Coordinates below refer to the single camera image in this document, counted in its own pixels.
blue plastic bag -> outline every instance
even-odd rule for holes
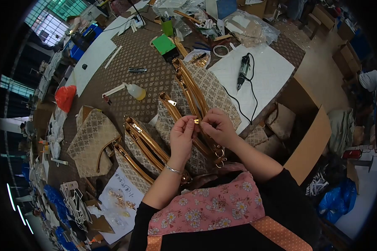
[[[356,184],[346,178],[324,195],[317,208],[318,215],[335,224],[342,215],[353,209],[356,196]]]
[[[68,251],[78,251],[78,249],[75,247],[74,243],[72,242],[67,242],[64,238],[64,236],[61,234],[64,232],[64,229],[62,227],[57,227],[56,228],[56,235],[57,235],[57,241],[63,245],[65,249]]]
[[[68,212],[67,207],[65,206],[63,196],[54,188],[51,187],[50,185],[45,185],[43,187],[47,199],[55,204],[56,210],[57,210],[57,215],[59,216],[61,222],[65,224],[68,228],[71,228],[70,223],[68,223],[67,219],[67,214],[70,215]]]

window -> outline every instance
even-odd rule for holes
[[[80,15],[86,8],[82,0],[38,0],[25,23],[42,41],[55,45],[68,29],[65,24],[67,17]]]
[[[24,86],[22,83],[12,80],[9,77],[4,75],[1,76],[0,87],[5,89],[10,89],[10,91],[20,94],[26,98],[29,98],[29,95],[34,95],[35,90],[29,87]]]

green box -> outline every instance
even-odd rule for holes
[[[156,38],[154,41],[152,41],[155,48],[161,53],[161,55],[171,51],[173,48],[176,48],[174,43],[170,41],[170,39],[165,35],[162,34],[162,36]]]
[[[162,25],[162,30],[166,36],[168,37],[173,36],[173,26],[172,26],[171,20],[162,22],[162,19],[161,19],[161,25]]]

blue bin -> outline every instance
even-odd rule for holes
[[[90,27],[88,27],[85,30],[85,32],[82,33],[82,35],[85,36],[91,28],[95,32],[95,37],[94,37],[94,40],[95,40],[102,33],[103,30],[101,28],[99,28],[97,24],[91,24]],[[70,56],[77,61],[79,61],[81,59],[83,54],[84,54],[84,52],[80,48],[78,48],[78,46],[76,46],[76,45],[74,45],[73,48],[70,51]]]

black sleeve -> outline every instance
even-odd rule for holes
[[[129,250],[145,251],[147,248],[148,225],[152,216],[159,212],[159,209],[153,208],[144,202],[141,202],[137,208],[135,225],[131,234]]]
[[[257,184],[266,215],[281,223],[315,248],[320,238],[320,224],[312,203],[301,191],[288,170],[283,169],[276,177]]]

